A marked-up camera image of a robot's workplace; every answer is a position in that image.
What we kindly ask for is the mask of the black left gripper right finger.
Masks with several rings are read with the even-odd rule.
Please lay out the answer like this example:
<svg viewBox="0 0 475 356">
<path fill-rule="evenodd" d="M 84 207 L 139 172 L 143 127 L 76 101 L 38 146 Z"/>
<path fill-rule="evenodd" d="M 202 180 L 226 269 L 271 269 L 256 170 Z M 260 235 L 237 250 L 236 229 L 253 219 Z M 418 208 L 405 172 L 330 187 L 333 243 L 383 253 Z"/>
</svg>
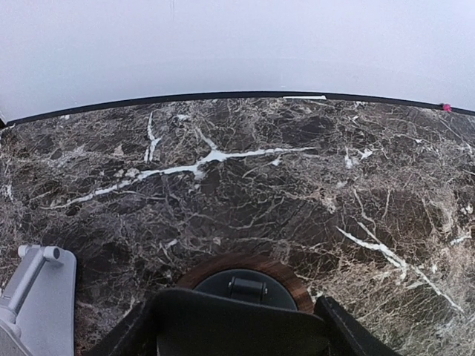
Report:
<svg viewBox="0 0 475 356">
<path fill-rule="evenodd" d="M 325 321 L 329 346 L 323 355 L 397 356 L 331 297 L 319 297 L 314 314 Z"/>
</svg>

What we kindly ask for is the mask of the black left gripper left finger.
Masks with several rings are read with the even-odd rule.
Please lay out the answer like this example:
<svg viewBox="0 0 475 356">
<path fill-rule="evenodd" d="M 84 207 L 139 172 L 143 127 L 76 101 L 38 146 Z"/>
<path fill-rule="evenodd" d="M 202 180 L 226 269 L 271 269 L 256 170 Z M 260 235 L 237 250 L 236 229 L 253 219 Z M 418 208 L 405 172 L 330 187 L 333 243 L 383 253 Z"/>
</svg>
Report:
<svg viewBox="0 0 475 356">
<path fill-rule="evenodd" d="M 156 355 L 152 301 L 137 304 L 87 355 Z"/>
</svg>

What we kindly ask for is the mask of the white folding phone stand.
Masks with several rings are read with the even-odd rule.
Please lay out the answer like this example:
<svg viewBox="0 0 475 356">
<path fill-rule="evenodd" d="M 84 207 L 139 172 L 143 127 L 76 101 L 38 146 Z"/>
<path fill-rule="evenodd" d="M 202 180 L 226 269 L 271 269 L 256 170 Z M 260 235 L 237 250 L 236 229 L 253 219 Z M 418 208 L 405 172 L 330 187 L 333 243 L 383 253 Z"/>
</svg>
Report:
<svg viewBox="0 0 475 356">
<path fill-rule="evenodd" d="M 77 261 L 57 246 L 21 245 L 1 294 L 2 355 L 74 355 Z"/>
</svg>

